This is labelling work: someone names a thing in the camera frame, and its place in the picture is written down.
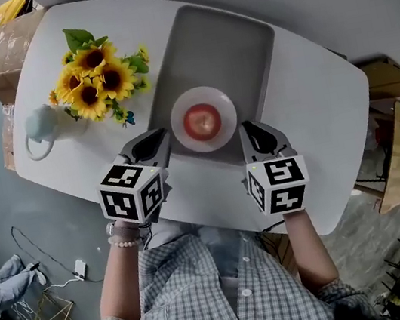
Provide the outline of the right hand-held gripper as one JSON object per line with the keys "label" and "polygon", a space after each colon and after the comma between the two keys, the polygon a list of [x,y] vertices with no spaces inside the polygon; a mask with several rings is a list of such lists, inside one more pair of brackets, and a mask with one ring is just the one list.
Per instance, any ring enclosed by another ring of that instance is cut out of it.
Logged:
{"label": "right hand-held gripper", "polygon": [[247,120],[238,132],[245,159],[246,189],[260,212],[272,216],[302,211],[310,181],[304,157],[263,154],[291,148],[285,134],[273,126]]}

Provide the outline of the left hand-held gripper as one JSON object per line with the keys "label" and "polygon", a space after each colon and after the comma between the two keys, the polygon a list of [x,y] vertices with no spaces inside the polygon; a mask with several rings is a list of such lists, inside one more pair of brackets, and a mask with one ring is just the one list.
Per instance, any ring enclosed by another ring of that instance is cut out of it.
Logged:
{"label": "left hand-held gripper", "polygon": [[171,191],[166,183],[170,136],[165,128],[139,134],[103,168],[97,197],[106,218],[139,225],[158,220]]}

